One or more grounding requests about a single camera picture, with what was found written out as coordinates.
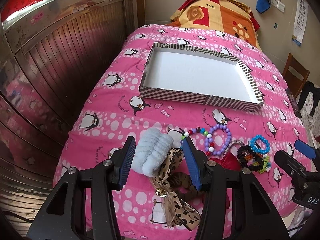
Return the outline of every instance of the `chair backrest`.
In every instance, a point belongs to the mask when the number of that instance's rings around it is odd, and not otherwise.
[[[302,79],[299,79],[294,74],[289,71],[289,67],[292,67],[296,72],[298,72]],[[304,84],[306,83],[310,71],[305,69],[293,56],[292,53],[289,53],[287,63],[285,64],[282,76],[287,82],[290,91],[292,92],[294,98],[297,98],[301,92]]]

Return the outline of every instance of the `beige tiled wall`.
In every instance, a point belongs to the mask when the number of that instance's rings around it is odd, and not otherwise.
[[[170,16],[185,0],[146,0],[146,23],[166,24]],[[306,31],[301,47],[298,47],[291,36],[297,8],[297,0],[281,0],[285,5],[284,13],[275,7],[259,14],[255,7],[257,0],[238,0],[251,7],[254,17],[260,24],[258,41],[263,52],[272,60],[282,73],[289,52],[307,69],[309,80],[320,85],[319,40],[320,23],[309,7]]]

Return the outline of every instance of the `eye chart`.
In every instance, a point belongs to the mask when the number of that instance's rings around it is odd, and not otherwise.
[[[294,41],[298,46],[301,46],[304,31],[306,29],[308,7],[309,5],[305,0],[298,0],[292,35],[292,41]]]

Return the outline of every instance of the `blue beaded bracelet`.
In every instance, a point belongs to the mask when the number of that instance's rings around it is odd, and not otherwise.
[[[256,147],[256,145],[254,144],[256,140],[260,139],[265,145],[266,145],[266,149],[262,150],[262,149],[258,149]],[[253,137],[250,141],[250,146],[252,148],[252,150],[255,153],[260,153],[260,154],[267,154],[270,151],[270,143],[268,143],[268,140],[265,139],[261,134],[256,135],[255,137]]]

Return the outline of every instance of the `leopard print bow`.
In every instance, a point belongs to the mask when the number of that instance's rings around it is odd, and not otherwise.
[[[192,185],[189,175],[183,172],[173,173],[182,160],[182,150],[178,148],[171,149],[161,165],[158,175],[155,178],[150,178],[150,180],[154,188],[156,188],[156,194],[163,197],[164,201],[161,206],[167,226],[170,228],[175,225],[184,225],[189,231],[192,231],[200,222],[200,214],[186,201],[200,196],[201,193]],[[180,186],[189,191],[183,194],[179,190],[174,190]]]

